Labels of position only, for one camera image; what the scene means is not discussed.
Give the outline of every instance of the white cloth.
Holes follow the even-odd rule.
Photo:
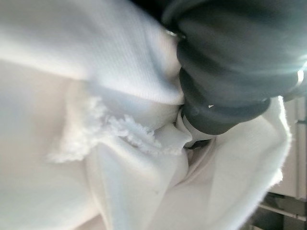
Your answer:
[[[282,100],[186,152],[178,69],[127,0],[1,1],[0,229],[237,229],[288,152]]]

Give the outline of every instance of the white shirt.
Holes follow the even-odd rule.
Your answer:
[[[179,67],[127,0],[1,1],[0,229],[237,229],[289,150],[283,102],[187,152]]]

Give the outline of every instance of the white fabric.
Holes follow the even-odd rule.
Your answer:
[[[288,152],[282,100],[190,154],[178,68],[127,0],[1,1],[0,229],[237,229]]]
[[[196,141],[199,140],[210,140],[216,137],[216,135],[210,135],[206,133],[202,133],[197,130],[191,123],[187,120],[186,116],[184,115],[183,118],[181,117],[182,111],[179,111],[177,120],[176,120],[176,128],[180,131],[186,133],[187,135],[191,136],[191,141],[185,144],[185,147],[189,148],[192,147]]]

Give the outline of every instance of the frayed fabric edge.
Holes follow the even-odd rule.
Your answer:
[[[178,155],[181,152],[175,147],[163,147],[154,131],[135,122],[132,116],[113,116],[102,98],[87,97],[67,101],[62,136],[53,141],[47,159],[56,163],[82,161],[91,149],[104,143],[110,135],[120,137],[145,154]]]

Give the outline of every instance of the white knit fabric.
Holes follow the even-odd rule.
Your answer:
[[[178,69],[127,0],[1,1],[0,229],[237,229],[288,152],[282,99],[186,151]]]

